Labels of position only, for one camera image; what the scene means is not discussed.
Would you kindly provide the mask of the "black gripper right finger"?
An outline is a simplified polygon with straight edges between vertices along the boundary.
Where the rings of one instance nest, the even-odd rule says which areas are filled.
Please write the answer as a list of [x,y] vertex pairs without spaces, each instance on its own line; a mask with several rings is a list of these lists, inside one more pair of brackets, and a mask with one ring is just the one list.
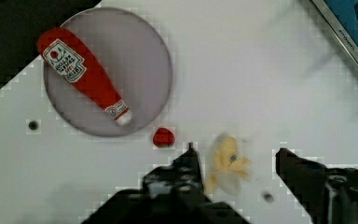
[[358,169],[328,168],[287,148],[279,149],[275,161],[277,175],[313,224],[358,224]]

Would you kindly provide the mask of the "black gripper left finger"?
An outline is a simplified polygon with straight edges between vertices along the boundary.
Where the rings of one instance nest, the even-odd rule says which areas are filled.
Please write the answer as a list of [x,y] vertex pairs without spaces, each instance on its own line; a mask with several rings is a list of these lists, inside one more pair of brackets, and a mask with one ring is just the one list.
[[204,193],[192,144],[166,166],[146,174],[139,189],[123,189],[81,224],[251,224],[224,202]]

